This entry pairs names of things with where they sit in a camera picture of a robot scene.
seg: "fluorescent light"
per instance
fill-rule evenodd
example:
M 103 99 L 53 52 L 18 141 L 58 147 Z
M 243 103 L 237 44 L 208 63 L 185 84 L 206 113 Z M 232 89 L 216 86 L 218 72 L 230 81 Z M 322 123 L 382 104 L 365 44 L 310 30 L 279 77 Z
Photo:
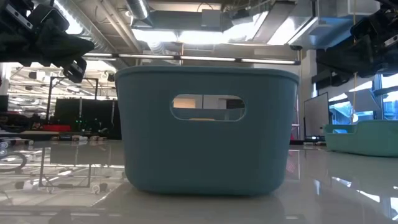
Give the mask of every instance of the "fluorescent light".
M 270 60 L 270 59 L 242 59 L 242 62 L 249 63 L 271 63 L 276 65 L 294 65 L 294 61 L 289 60 Z
M 70 90 L 70 91 L 72 91 L 74 93 L 79 93 L 80 92 L 79 88 L 76 88 L 76 87 L 73 87 L 73 86 L 67 87 L 67 90 Z
M 122 58 L 149 58 L 149 59 L 174 59 L 171 55 L 133 55 L 133 54 L 119 54 Z
M 58 79 L 54 78 L 55 83 L 59 82 L 62 85 L 69 86 L 70 84 L 65 81 L 59 81 Z
M 116 58 L 87 57 L 86 60 L 116 61 Z
M 13 92 L 8 92 L 7 93 L 10 96 L 49 96 L 46 93 L 13 93 Z M 72 97 L 72 98 L 83 98 L 83 99 L 94 99 L 94 96 L 86 96 L 86 95 L 73 95 L 73 94 L 51 94 L 54 98 L 56 97 Z M 117 96 L 108 96 L 112 99 L 117 100 Z M 106 96 L 97 96 L 97 100 L 107 100 Z M 47 107 L 45 106 L 39 106 L 39 108 L 46 109 Z
M 23 101 L 25 101 L 24 99 L 22 99 L 22 98 L 19 98 L 19 97 L 17 97 L 17 98 L 14 98 L 14 99 L 12 99 L 12 100 L 14 100 L 14 101 L 18 101 L 18 102 L 23 102 Z
M 112 54 L 104 53 L 87 53 L 83 55 L 84 57 L 112 57 Z
M 228 40 L 221 32 L 183 31 L 178 41 L 185 44 L 221 44 Z
M 176 42 L 177 36 L 173 31 L 162 30 L 139 30 L 133 29 L 132 32 L 137 40 L 145 42 Z
M 314 17 L 303 29 L 294 35 L 287 43 L 293 44 L 299 37 L 301 37 L 314 23 L 318 21 L 318 17 Z
M 67 171 L 64 171 L 64 172 L 59 173 L 58 175 L 68 175 L 68 174 L 70 174 L 71 172 L 72 172 L 71 170 L 67 170 Z
M 234 62 L 235 58 L 223 58 L 223 57 L 201 57 L 201 56 L 181 56 L 182 60 L 210 60 L 217 62 Z

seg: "teal tray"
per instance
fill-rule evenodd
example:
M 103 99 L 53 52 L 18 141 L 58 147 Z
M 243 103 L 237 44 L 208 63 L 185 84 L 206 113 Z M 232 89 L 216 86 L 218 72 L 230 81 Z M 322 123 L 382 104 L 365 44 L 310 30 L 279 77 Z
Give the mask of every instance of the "teal tray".
M 398 157 L 398 121 L 360 121 L 357 125 L 328 124 L 328 150 L 365 156 Z

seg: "ceiling light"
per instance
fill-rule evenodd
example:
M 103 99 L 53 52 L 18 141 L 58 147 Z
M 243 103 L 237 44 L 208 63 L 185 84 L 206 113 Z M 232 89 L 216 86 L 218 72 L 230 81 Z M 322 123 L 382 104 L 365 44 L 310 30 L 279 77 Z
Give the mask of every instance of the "ceiling light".
M 84 54 L 84 57 L 112 57 L 112 54 L 87 53 L 87 54 Z
M 312 18 L 312 20 L 305 25 L 297 34 L 295 34 L 287 43 L 293 44 L 299 37 L 301 37 L 314 23 L 318 21 L 318 17 Z
M 14 100 L 14 101 L 18 101 L 18 102 L 23 102 L 23 101 L 25 101 L 24 99 L 22 99 L 22 98 L 19 98 L 19 97 L 17 97 L 17 98 L 13 98 L 12 100 Z
M 70 93 L 79 93 L 80 89 L 70 86 L 70 87 L 67 87 L 67 91 L 69 91 Z
M 103 60 L 103 61 L 116 61 L 116 58 L 99 58 L 99 57 L 87 57 L 86 60 Z
M 171 55 L 133 55 L 133 54 L 119 54 L 124 58 L 147 58 L 147 59 L 174 59 Z
M 70 84 L 69 83 L 67 83 L 67 82 L 65 82 L 65 81 L 58 81 L 56 78 L 54 78 L 54 81 L 55 82 L 53 82 L 53 84 L 55 84 L 55 83 L 59 83 L 59 84 L 62 84 L 62 85 L 66 85 L 66 86 L 69 86 Z
M 294 65 L 296 64 L 295 61 L 290 60 L 270 60 L 270 59 L 242 59 L 242 62 L 249 62 L 249 63 L 271 63 L 276 65 Z
M 185 44 L 221 44 L 228 40 L 222 32 L 183 31 L 178 41 Z
M 132 32 L 137 40 L 145 42 L 176 42 L 177 36 L 173 31 L 163 30 L 139 30 L 133 29 Z
M 223 58 L 223 57 L 201 57 L 201 56 L 181 56 L 182 60 L 208 60 L 218 62 L 234 62 L 235 58 Z

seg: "ceiling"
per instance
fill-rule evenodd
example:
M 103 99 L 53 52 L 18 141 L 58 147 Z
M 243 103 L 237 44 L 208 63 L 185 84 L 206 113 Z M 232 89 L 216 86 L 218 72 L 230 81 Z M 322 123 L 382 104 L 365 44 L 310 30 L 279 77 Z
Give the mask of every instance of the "ceiling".
M 50 0 L 36 1 L 48 4 Z M 129 13 L 126 6 L 126 0 L 56 0 L 55 7 L 69 20 L 71 27 L 68 32 L 70 34 L 93 41 L 96 45 L 95 52 L 102 53 L 136 54 L 144 52 L 145 54 L 154 54 L 154 49 L 149 47 L 149 39 L 162 40 L 169 38 L 174 41 L 159 42 L 158 44 L 160 45 L 157 46 L 166 54 L 297 60 L 297 52 L 293 51 L 288 45 L 283 44 L 292 41 L 293 37 L 296 37 L 299 32 L 301 32 L 299 37 L 295 38 L 290 44 L 301 45 L 304 49 L 326 48 L 338 43 L 340 39 L 344 39 L 349 35 L 348 31 L 353 23 L 353 12 L 349 11 L 349 7 L 344 4 L 351 4 L 352 0 L 319 0 L 319 6 L 312 0 L 296 0 L 297 4 L 289 9 L 289 13 L 285 17 L 281 16 L 281 14 L 285 13 L 285 8 L 283 7 L 279 13 L 274 13 L 276 14 L 276 18 L 274 18 L 275 20 L 271 24 L 277 24 L 277 27 L 272 28 L 269 25 L 264 27 L 266 22 L 263 21 L 270 19 L 271 12 L 275 8 L 275 1 L 278 4 L 280 3 L 279 0 L 271 0 L 266 3 L 262 0 L 207 0 L 206 3 L 200 0 L 148 0 L 149 7 L 152 11 L 158 12 L 157 14 L 160 15 L 160 18 L 162 18 L 162 13 L 167 14 L 169 17 L 166 17 L 164 20 L 177 21 L 181 26 L 186 26 L 184 23 L 188 22 L 182 19 L 184 17 L 179 17 L 183 15 L 181 13 L 197 16 L 196 13 L 200 13 L 204 9 L 213 8 L 214 10 L 221 9 L 230 15 L 231 12 L 241 9 L 242 6 L 243 8 L 251 6 L 249 18 L 252 18 L 252 22 L 235 25 L 224 33 L 212 34 L 214 36 L 210 37 L 207 36 L 207 34 L 211 34 L 209 32 L 205 33 L 204 36 L 197 33 L 193 34 L 193 37 L 196 37 L 196 41 L 204 41 L 200 44 L 187 40 L 183 40 L 183 43 L 181 43 L 184 30 L 178 29 L 157 29 L 158 33 L 152 32 L 148 33 L 149 35 L 146 34 L 140 37 L 138 31 L 131 30 L 132 19 L 131 13 Z M 357 6 L 358 12 L 356 13 L 358 18 L 366 14 L 371 14 L 377 10 L 377 7 L 378 5 L 374 3 L 374 0 L 361 1 Z M 225 33 L 228 34 L 228 42 L 215 41 L 217 37 L 225 35 Z M 260 38 L 253 37 L 253 40 L 248 39 L 249 35 L 254 35 L 252 33 Z M 264 35 L 269 37 L 267 42 L 261 39 Z M 114 74 L 119 69 L 135 66 L 139 63 L 132 58 L 111 59 L 107 61 L 100 61 L 97 58 L 88 59 L 90 60 L 86 69 L 86 77 L 97 78 L 99 80 L 98 98 L 101 100 L 108 99 L 108 97 L 116 98 L 114 82 L 108 81 L 109 74 Z M 143 60 L 143 63 L 252 66 L 248 63 L 201 61 L 171 62 L 170 64 L 170 62 L 159 60 Z M 12 102 L 15 102 L 10 104 L 10 109 L 18 111 L 32 109 L 44 112 L 47 107 L 49 77 L 62 76 L 61 70 L 56 67 L 45 68 L 35 63 L 29 68 L 22 67 L 18 63 L 11 63 L 9 66 L 11 76 L 9 93 L 11 98 L 14 99 Z M 37 72 L 40 74 L 38 75 L 40 78 L 29 78 L 30 72 Z M 57 86 L 52 90 L 54 96 L 51 100 L 51 111 L 54 109 L 57 97 L 92 98 L 95 94 L 95 82 L 93 80 L 84 80 L 80 86 L 75 86 L 81 89 L 79 93 L 68 90 L 73 86 L 75 84 L 66 79 L 57 83 Z

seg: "ceiling duct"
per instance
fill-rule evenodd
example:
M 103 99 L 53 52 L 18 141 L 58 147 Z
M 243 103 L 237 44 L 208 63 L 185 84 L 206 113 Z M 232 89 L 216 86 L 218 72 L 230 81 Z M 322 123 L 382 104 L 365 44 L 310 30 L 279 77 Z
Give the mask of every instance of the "ceiling duct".
M 148 42 L 148 47 L 154 54 L 167 54 L 162 42 Z
M 35 2 L 39 4 L 50 4 L 50 1 L 51 0 L 35 0 Z M 79 26 L 83 28 L 83 33 L 80 35 L 84 36 L 84 39 L 90 40 L 95 44 L 93 52 L 116 52 L 116 49 L 72 0 L 56 0 L 54 7 L 61 13 L 68 13 L 77 21 Z M 107 63 L 117 70 L 127 67 L 127 64 L 120 58 Z
M 276 1 L 253 40 L 268 43 L 296 6 L 293 1 Z
M 149 17 L 149 6 L 145 0 L 126 0 L 127 8 L 129 9 L 133 18 L 152 26 L 152 22 Z

